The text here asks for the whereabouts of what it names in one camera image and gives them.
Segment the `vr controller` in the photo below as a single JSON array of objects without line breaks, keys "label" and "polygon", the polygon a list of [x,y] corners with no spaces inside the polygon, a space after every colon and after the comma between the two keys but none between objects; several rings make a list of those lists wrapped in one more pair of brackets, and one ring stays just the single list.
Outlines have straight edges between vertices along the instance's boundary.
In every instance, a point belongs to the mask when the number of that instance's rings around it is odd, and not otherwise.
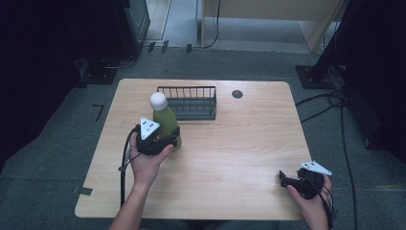
[{"label": "vr controller", "polygon": [[165,137],[158,137],[158,127],[158,123],[142,117],[141,124],[135,126],[138,152],[145,155],[158,155],[167,145],[177,146],[176,138],[180,134],[180,127]]},{"label": "vr controller", "polygon": [[298,170],[298,178],[299,179],[292,179],[286,177],[286,175],[280,171],[281,187],[286,188],[286,186],[291,185],[305,199],[312,199],[314,196],[319,194],[323,189],[323,185],[325,184],[322,174],[309,171],[305,168]]}]

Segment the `cable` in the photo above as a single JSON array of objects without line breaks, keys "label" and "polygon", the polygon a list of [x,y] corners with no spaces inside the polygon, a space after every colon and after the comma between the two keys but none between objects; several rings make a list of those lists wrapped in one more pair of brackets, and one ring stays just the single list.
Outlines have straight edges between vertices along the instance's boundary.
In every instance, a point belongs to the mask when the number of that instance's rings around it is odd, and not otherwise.
[{"label": "cable", "polygon": [[337,82],[341,87],[346,83],[341,76],[344,73],[344,68],[340,67],[339,65],[336,64],[331,64],[328,67],[328,71],[331,75],[331,77],[334,79],[335,82]]},{"label": "cable", "polygon": [[[339,93],[339,92],[342,92],[342,91],[341,90],[335,90],[335,91],[332,91],[329,94],[320,94],[320,95],[317,95],[317,96],[314,96],[314,97],[311,97],[311,98],[301,100],[298,103],[295,103],[296,106],[299,106],[301,104],[310,102],[310,101],[312,101],[314,99],[323,98],[323,97],[328,97],[328,102],[330,103],[330,106],[328,108],[326,108],[326,109],[322,110],[321,112],[318,112],[316,114],[313,114],[313,115],[301,120],[301,123],[307,122],[307,121],[309,121],[309,120],[311,120],[311,119],[313,119],[315,117],[318,117],[318,116],[322,115],[323,113],[329,111],[333,107],[340,106],[343,103],[343,99],[341,97],[339,97],[338,95],[335,95],[336,93]],[[338,99],[340,102],[339,103],[333,103],[332,100],[331,100],[332,98]]]},{"label": "cable", "polygon": [[213,23],[213,26],[214,26],[214,28],[215,28],[215,30],[216,30],[216,40],[218,40],[218,44],[217,44],[217,48],[221,45],[221,40],[220,39],[217,39],[218,38],[218,33],[219,33],[219,30],[218,30],[218,19],[217,19],[217,22],[215,23],[215,21],[214,21],[214,17],[212,17],[212,23]]},{"label": "cable", "polygon": [[215,42],[217,41],[217,39],[218,39],[218,17],[220,16],[220,5],[221,5],[221,0],[218,0],[217,20],[216,20],[216,26],[215,26],[215,30],[216,30],[215,39],[214,39],[214,41],[213,41],[213,43],[211,45],[202,47],[201,49],[208,49],[208,48],[212,47],[215,44]]},{"label": "cable", "polygon": [[335,49],[335,55],[341,59],[347,59],[349,56],[346,53],[340,53],[338,52],[338,47],[337,47],[337,25],[338,22],[335,23],[335,28],[334,28],[334,49]]},{"label": "cable", "polygon": [[131,152],[131,149],[128,148],[129,139],[131,138],[131,136],[132,136],[132,134],[134,132],[135,132],[135,127],[131,129],[131,131],[129,132],[129,134],[128,134],[126,140],[125,140],[122,165],[119,167],[119,171],[121,172],[121,182],[120,182],[120,184],[121,184],[121,186],[120,186],[121,187],[121,190],[120,190],[121,204],[120,204],[120,206],[123,206],[123,204],[125,202],[125,170],[126,170],[128,164],[141,154],[141,153],[139,153],[138,155],[136,155],[132,159],[128,160],[129,159],[129,154]]},{"label": "cable", "polygon": [[342,92],[342,91],[341,90],[336,90],[336,91],[331,92],[330,94],[317,95],[315,97],[304,99],[304,100],[296,103],[296,105],[307,103],[307,102],[309,102],[311,100],[314,100],[316,98],[326,97],[328,95],[329,95],[328,102],[330,103],[331,106],[332,106],[331,98],[337,98],[337,99],[339,99],[341,101],[341,103],[338,103],[337,105],[341,106],[341,109],[340,109],[341,137],[342,137],[342,141],[343,141],[344,155],[345,155],[345,158],[346,158],[347,168],[348,168],[349,176],[350,176],[351,193],[352,193],[352,209],[353,209],[353,216],[354,216],[354,224],[353,224],[354,227],[353,227],[353,229],[357,230],[358,229],[358,216],[357,216],[356,192],[355,192],[355,185],[354,185],[354,180],[353,180],[353,176],[352,176],[352,171],[351,171],[351,167],[350,167],[349,155],[348,155],[348,152],[347,152],[347,143],[346,143],[346,136],[345,136],[345,129],[344,129],[344,107],[346,106],[346,98],[340,98],[339,96],[334,95],[335,93],[338,93],[338,92]]},{"label": "cable", "polygon": [[355,186],[354,180],[352,178],[352,171],[350,167],[349,155],[347,153],[347,144],[346,144],[346,137],[344,132],[344,104],[341,106],[341,137],[343,139],[343,148],[344,148],[344,155],[346,157],[347,168],[349,170],[350,175],[350,183],[351,183],[351,191],[352,191],[352,209],[354,214],[354,230],[358,229],[358,218],[357,218],[357,211],[356,211],[356,194],[355,194]]},{"label": "cable", "polygon": [[331,204],[330,212],[331,212],[331,215],[333,215],[333,213],[334,213],[334,197],[332,196],[331,191],[325,185],[323,185],[323,187],[328,191],[328,195],[330,197],[329,201],[330,201],[330,204]]},{"label": "cable", "polygon": [[106,66],[104,65],[103,67],[106,69],[122,69],[122,68],[126,68],[128,66],[130,66],[132,63],[134,63],[135,59],[137,59],[137,56],[135,56],[129,63],[125,64],[125,65],[118,65],[118,66]]}]

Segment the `white bottle cap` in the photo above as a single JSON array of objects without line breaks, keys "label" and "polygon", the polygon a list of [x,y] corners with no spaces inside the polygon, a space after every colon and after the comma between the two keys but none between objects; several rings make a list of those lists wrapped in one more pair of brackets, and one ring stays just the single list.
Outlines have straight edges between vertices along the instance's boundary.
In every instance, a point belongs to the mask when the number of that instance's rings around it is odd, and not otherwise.
[{"label": "white bottle cap", "polygon": [[149,99],[153,110],[161,111],[168,106],[167,97],[161,92],[153,93]]}]

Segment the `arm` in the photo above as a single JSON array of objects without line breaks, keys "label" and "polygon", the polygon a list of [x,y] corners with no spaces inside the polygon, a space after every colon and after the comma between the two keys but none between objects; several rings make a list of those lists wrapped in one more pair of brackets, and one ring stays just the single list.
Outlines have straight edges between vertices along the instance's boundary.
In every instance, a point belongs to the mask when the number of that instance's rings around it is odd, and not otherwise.
[{"label": "arm", "polygon": [[[132,134],[130,139],[130,159],[138,155],[135,138],[137,133]],[[138,229],[144,207],[147,200],[149,188],[158,175],[161,163],[172,152],[173,145],[166,146],[159,155],[146,156],[140,154],[131,161],[131,168],[134,173],[134,185],[132,190],[120,209],[109,229]]]},{"label": "arm", "polygon": [[[328,188],[328,191],[331,191],[331,181],[327,175],[324,174],[323,177],[325,180],[325,187]],[[322,196],[328,201],[328,191],[326,188],[323,188]],[[304,220],[307,222],[311,230],[328,230],[326,212],[322,200],[318,195],[314,196],[312,199],[303,199],[293,186],[288,185],[286,189],[296,203],[298,203],[302,215],[304,216]]]}]

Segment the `round hole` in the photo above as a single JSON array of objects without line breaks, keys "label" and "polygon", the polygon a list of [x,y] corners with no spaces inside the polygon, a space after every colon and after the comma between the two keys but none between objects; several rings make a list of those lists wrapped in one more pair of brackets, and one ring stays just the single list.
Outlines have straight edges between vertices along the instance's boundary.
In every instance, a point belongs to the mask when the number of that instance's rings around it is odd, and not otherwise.
[{"label": "round hole", "polygon": [[242,92],[239,91],[239,90],[234,90],[233,93],[232,93],[232,95],[233,95],[233,97],[234,97],[235,99],[240,99],[240,98],[242,98]]}]

